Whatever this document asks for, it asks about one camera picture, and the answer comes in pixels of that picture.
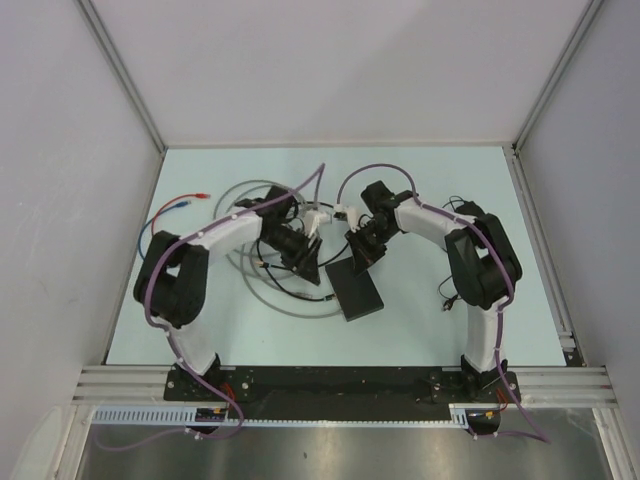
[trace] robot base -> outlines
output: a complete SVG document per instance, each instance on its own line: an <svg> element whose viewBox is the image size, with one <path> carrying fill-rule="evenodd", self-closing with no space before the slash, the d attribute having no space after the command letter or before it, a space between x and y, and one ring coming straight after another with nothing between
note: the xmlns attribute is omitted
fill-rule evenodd
<svg viewBox="0 0 640 480"><path fill-rule="evenodd" d="M497 379L483 389L465 387L467 373L442 367L264 367L221 366L216 379L234 392L247 419L278 421L434 421L451 418L449 404L495 409ZM205 378L211 378L209 372ZM517 379L507 378L519 397ZM164 399L220 399L181 368L167 375Z"/></svg>

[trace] red connector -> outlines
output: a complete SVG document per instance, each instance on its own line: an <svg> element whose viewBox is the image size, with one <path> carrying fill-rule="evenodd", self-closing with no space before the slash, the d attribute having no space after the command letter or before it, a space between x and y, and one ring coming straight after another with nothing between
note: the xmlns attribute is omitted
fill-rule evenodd
<svg viewBox="0 0 640 480"><path fill-rule="evenodd" d="M176 200L182 200L183 198L189 198L189 197L211 198L211 195L209 195L208 193L187 193L187 194L184 194L184 195L180 195L180 196L178 196L176 198L172 198L167 203L165 203L162 207L160 207L158 209L158 211L156 212L156 214L153 216L153 220L151 221L151 235L156 233L156 220L158 219L158 215L160 214L160 212L162 210L164 210L165 208L167 208L169 205L171 205Z"/></svg>

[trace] purple cable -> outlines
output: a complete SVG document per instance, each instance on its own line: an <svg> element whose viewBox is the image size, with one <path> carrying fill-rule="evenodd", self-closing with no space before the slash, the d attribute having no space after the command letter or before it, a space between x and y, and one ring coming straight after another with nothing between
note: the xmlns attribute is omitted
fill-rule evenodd
<svg viewBox="0 0 640 480"><path fill-rule="evenodd" d="M242 215L246 215L249 212L253 212L255 210L260 210L262 208L269 207L269 206L274 205L276 203L282 202L283 200L285 200L285 199L297 194L298 192L300 192L300 190L302 190L304 187L309 185L313 181L313 179L316 178L316 177L318 177L318 181L317 181L315 192L314 192L314 202L317 202L318 201L318 192L319 192L319 189L320 189L320 180L322 179L322 174L324 172L324 168L325 168L325 164L323 163L322 165L320 165L318 167L318 169L309 178L307 178L304 182L302 182L302 184L300 186L289 190L287 193L285 193L285 194L283 194L283 195L281 195L281 196L279 196L277 198L274 198L273 200L269 200L268 202L261 203L259 205L255 205L255 206L253 206L251 208L247 208L245 210L241 210L240 212L237 212L234 215L227 215L226 217L220 218L220 219L210 223L209 225L207 225L206 227L200 229L199 231L194 232L191 235L187 235L186 237L181 238L176 243L172 244L162 254L160 259L158 260L158 263L156 264L156 266L154 267L153 271L151 272L151 277L149 278L149 284L147 285L147 289L146 289L145 295L144 295L144 315L145 315L145 319L147 320L147 323L152 327L161 328L165 332L169 333L169 346L171 347L171 350L173 351L173 353L176 355L176 358L178 359L178 363L181 365L181 367L186 372L188 372L200 385L202 385L203 387L205 387L210 392L214 393L218 397L220 397L223 400L225 400L226 402L228 402L229 405L231 405L235 409L235 411L238 412L238 417L239 417L238 418L238 425L236 425L229 432L221 434L221 435L200 434L200 436L203 437L203 438L222 439L222 438L228 438L228 437L236 434L240 430L240 428L242 427L242 424L244 423L244 414L243 414L242 410L240 409L240 407L238 406L238 404L233 399L231 399L229 396L227 396L226 394L224 394L222 391L218 390L214 386L212 386L209 383L205 382L202 378L200 378L200 376L189 365L187 365L184 361L181 361L182 358L183 358L182 353L180 352L180 349L178 348L178 345L175 343L173 338L170 336L169 327L166 326L166 325L161 325L161 324L155 323L152 320L152 318L151 318L151 297L153 295L153 289L156 286L156 282L158 280L158 276L160 275L160 271L162 270L163 266L167 263L167 260L169 259L171 254L173 254L173 252L176 251L176 249L178 249L180 246L184 245L185 243L188 243L188 242L198 238L198 235L200 233L209 232L209 231L213 230L214 228L218 227L219 225L222 225L223 223L226 223L226 222L232 220L232 217L233 218L237 218L237 217L240 217Z"/></svg>
<svg viewBox="0 0 640 480"><path fill-rule="evenodd" d="M124 447L109 447L108 445L103 444L98 439L98 434L95 433L93 435L93 443L95 443L100 450L104 450L105 452L120 453L120 452L126 452L127 450L133 450L134 448L142 447L166 435L173 435L174 433L180 433L180 432L185 433L185 429L170 428L168 430L163 430L161 432L158 432L155 435L151 435L150 437L147 437L144 440L140 440L139 442L132 443L131 445L125 445Z"/></svg>
<svg viewBox="0 0 640 480"><path fill-rule="evenodd" d="M461 225L464 225L465 227L468 227L469 229L471 229L473 231L473 233L475 233L478 236L478 238L480 238L480 241L482 241L484 246L487 248L487 250L489 252L489 255L491 255L491 258L493 259L493 261L498 266L498 269L500 270L500 274L502 275L502 277L503 277L503 279L505 281L505 284L507 286L507 292L508 292L507 300L505 300L503 303L498 305L498 331L497 331L497 335L496 335L496 344L495 344L495 347L494 347L495 362L496 362L496 367L498 369L498 374L500 375L500 379L502 380L502 383L505 386L505 390L509 393L509 396L511 397L511 400L516 405L516 407L518 407L518 410L520 411L522 416L525 418L525 420L527 421L529 426L531 428L533 428L533 430L535 430L536 434L532 434L532 433L528 433L528 432L521 432L521 431L506 431L506 432L498 432L497 435L477 435L471 428L469 428L470 433L474 436L474 438L477 438L479 436L486 436L486 437L494 437L494 436L511 436L511 437L513 437L513 436L523 436L523 437L533 438L533 439L539 440L541 442L551 443L551 440L549 439L549 437L547 437L544 434L544 432L540 429L540 427L538 427L538 425L533 420L533 418L531 417L529 412L527 412L524 409L524 407L522 406L522 404L518 400L518 397L516 397L515 393L511 390L511 388L509 388L509 381L507 380L507 377L506 377L504 371L502 370L502 365L500 365L500 346L502 345L502 335L503 335L503 331L504 331L504 312L503 312L503 310L504 310L505 307L509 306L513 302L513 298L514 298L514 293L515 292L514 292L514 288L513 288L513 282L511 281L511 277L509 277L509 274L507 273L507 270L506 270L504 264L502 263L502 260L500 259L500 256L498 255L498 252L496 252L495 248L493 248L493 245L491 245L491 242L489 242L487 237L485 237L485 235L480 231L480 229L478 229L478 227L476 227L473 223L465 220L464 218L458 217L457 215L454 215L453 213L448 212L447 210L444 210L444 209L441 209L441 208L437 208L437 207L434 207L432 205L428 205L426 203L421 202L420 198L418 197L418 192L416 190L416 184L415 184L415 181L413 180L413 177L411 177L409 172L407 172L406 170L404 170L401 167L398 167L397 165L391 165L389 163L374 163L374 164L367 165L365 167L359 168L356 171L352 172L351 174L349 174L349 176L347 176L347 178L344 179L344 181L342 182L342 185L340 185L340 189L338 190L338 197L337 197L336 203L340 203L340 200L342 198L342 193L344 191L344 188L345 188L347 182L352 177L357 175L358 173L360 173L360 172L362 172L364 170L369 170L370 168L391 168L393 170L397 170L398 172L402 173L407 178L407 180L409 180L409 184L411 185L411 193L413 195L413 200L418 205L420 205L421 208L424 208L425 210L429 210L429 211L431 211L433 213L437 213L439 215L442 215L442 216L448 218L449 220L452 220L454 222L460 223Z"/></svg>

